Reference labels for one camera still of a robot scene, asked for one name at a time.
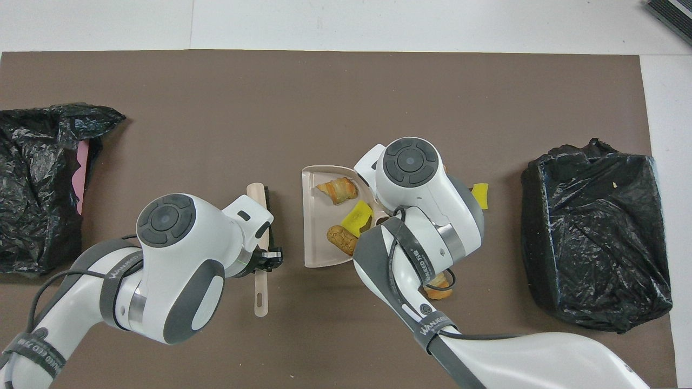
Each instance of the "circular center button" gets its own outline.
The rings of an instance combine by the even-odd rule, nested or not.
[[[406,149],[399,154],[397,165],[408,173],[416,172],[423,166],[425,157],[422,152],[416,149]]]
[[[152,227],[154,227],[154,230],[169,230],[176,221],[178,221],[178,211],[172,206],[158,207],[152,213]]]

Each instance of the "beige brush handle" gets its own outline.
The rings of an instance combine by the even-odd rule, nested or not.
[[[252,183],[248,185],[246,192],[248,196],[266,208],[266,196],[264,194],[264,184]],[[264,250],[269,248],[269,229],[264,231],[262,238],[259,239],[259,248]],[[269,312],[268,305],[267,273],[265,271],[255,272],[255,315],[257,317],[266,316]]]

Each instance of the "pink object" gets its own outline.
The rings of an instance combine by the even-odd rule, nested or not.
[[[77,147],[77,162],[80,168],[72,176],[72,187],[75,195],[79,198],[77,202],[77,213],[82,214],[82,200],[84,200],[84,181],[87,179],[87,156],[89,155],[89,141],[81,141]]]

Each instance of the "pastry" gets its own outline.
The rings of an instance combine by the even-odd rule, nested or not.
[[[438,288],[449,287],[449,282],[447,282],[447,279],[444,277],[444,273],[438,274],[437,277],[433,278],[428,284]],[[428,298],[432,298],[433,300],[441,300],[452,294],[452,289],[448,291],[436,291],[428,287],[423,287],[423,290],[428,294]]]
[[[356,249],[356,243],[358,242],[358,238],[348,232],[348,230],[342,226],[329,227],[329,230],[327,231],[327,240],[350,257],[353,256],[353,252]]]
[[[317,189],[329,196],[335,206],[358,196],[356,186],[346,177],[318,184]]]

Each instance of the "round button pad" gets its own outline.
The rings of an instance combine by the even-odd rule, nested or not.
[[[167,194],[144,208],[137,220],[137,236],[151,247],[170,246],[190,232],[196,216],[190,197]]]
[[[433,145],[417,138],[402,138],[385,150],[383,167],[387,177],[405,188],[421,186],[432,179],[439,161]]]

